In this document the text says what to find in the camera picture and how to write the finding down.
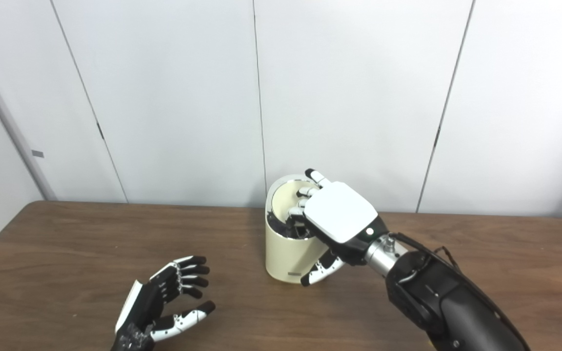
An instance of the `fingertip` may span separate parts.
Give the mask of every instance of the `fingertip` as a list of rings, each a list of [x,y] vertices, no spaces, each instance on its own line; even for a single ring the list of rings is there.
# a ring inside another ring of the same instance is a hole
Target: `fingertip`
[[[308,168],[308,169],[306,169],[306,171],[305,171],[305,175],[306,175],[308,178],[311,179],[311,178],[312,178],[312,172],[314,172],[314,171],[315,171],[315,169],[313,169],[313,168]]]
[[[187,293],[188,295],[192,296],[193,298],[201,298],[203,297],[203,293],[196,288],[189,288],[189,289],[183,289],[184,293]]]
[[[206,265],[202,265],[198,269],[198,274],[209,274],[209,267]]]
[[[301,285],[303,285],[304,287],[308,287],[309,285],[311,285],[311,283],[309,282],[309,273],[301,277]]]
[[[206,288],[209,285],[209,280],[201,277],[197,277],[194,281],[194,284],[197,284],[200,287]]]
[[[214,302],[212,302],[212,301],[206,301],[206,302],[203,302],[203,304],[198,306],[196,309],[199,310],[199,311],[202,311],[206,315],[209,315],[210,313],[212,313],[216,309],[216,304],[214,304]]]
[[[190,264],[205,264],[207,258],[205,256],[192,256],[190,259]]]

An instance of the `bolt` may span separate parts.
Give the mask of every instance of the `bolt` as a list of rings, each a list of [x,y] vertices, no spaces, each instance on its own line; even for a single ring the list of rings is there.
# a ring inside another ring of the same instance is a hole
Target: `bolt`
[[[393,253],[395,249],[395,245],[396,245],[396,239],[388,235],[385,240],[385,246],[383,249],[385,250],[386,253]]]

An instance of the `wooden table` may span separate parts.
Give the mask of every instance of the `wooden table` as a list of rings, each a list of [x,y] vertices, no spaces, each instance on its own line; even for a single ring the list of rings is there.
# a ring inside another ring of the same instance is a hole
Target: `wooden table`
[[[446,245],[533,350],[562,351],[562,219],[382,216]],[[369,268],[303,288],[269,277],[263,252],[262,209],[34,202],[0,233],[0,350],[108,350],[132,281],[191,254],[208,257],[217,309],[156,350],[432,350]]]

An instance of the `black forearm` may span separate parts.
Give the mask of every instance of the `black forearm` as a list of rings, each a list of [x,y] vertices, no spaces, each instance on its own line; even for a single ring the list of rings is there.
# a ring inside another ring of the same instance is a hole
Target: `black forearm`
[[[428,333],[438,351],[529,351],[508,318],[454,265],[412,239],[385,281],[390,302]]]

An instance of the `robotic arm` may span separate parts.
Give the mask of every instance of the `robotic arm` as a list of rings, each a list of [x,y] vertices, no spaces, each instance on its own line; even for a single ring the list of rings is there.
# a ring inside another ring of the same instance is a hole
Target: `robotic arm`
[[[195,285],[209,284],[197,275],[209,273],[205,261],[199,256],[179,258],[152,275],[147,284],[136,280],[116,322],[111,351],[151,351],[156,342],[183,333],[212,313],[216,305],[207,301],[193,310],[161,317],[164,305],[178,296],[203,296]]]
[[[368,265],[385,279],[390,302],[423,331],[438,351],[529,351],[489,297],[467,278],[445,248],[431,251],[401,233],[391,233],[377,211],[342,182],[305,171],[320,189],[299,189],[291,222],[330,248],[306,274],[308,286],[342,265]],[[404,248],[404,243],[413,250]],[[437,253],[443,250],[450,262]]]

